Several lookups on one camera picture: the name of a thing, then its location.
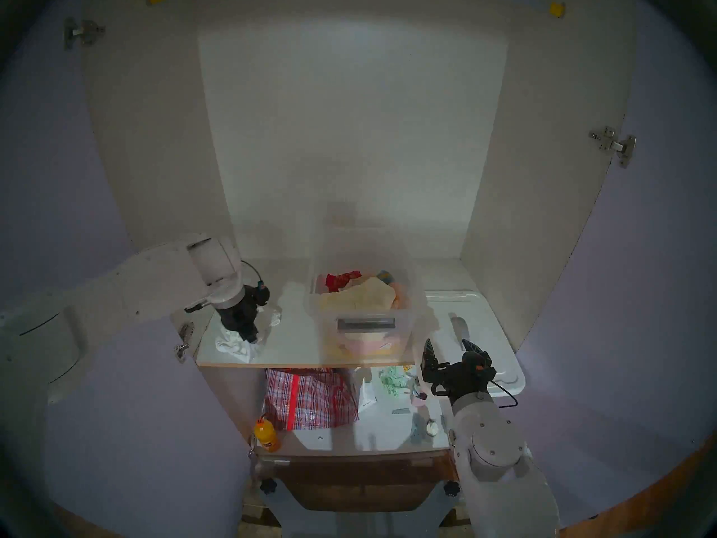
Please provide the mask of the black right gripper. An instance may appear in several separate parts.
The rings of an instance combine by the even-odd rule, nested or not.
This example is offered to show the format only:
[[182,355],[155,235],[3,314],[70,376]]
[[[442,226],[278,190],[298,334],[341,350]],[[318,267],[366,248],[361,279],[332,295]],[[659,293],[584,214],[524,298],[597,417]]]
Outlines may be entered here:
[[465,338],[462,338],[462,349],[464,354],[459,362],[439,363],[430,338],[426,339],[421,373],[433,395],[458,400],[471,393],[488,391],[488,384],[497,375],[492,360],[478,345]]

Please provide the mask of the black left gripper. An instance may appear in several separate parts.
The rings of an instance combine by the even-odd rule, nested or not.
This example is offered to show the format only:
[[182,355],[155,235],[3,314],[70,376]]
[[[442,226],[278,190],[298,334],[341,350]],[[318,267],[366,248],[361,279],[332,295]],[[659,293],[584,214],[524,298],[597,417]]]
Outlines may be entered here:
[[242,333],[242,340],[249,344],[259,341],[255,320],[259,307],[270,299],[268,287],[242,287],[236,296],[215,303],[223,327],[228,331]]

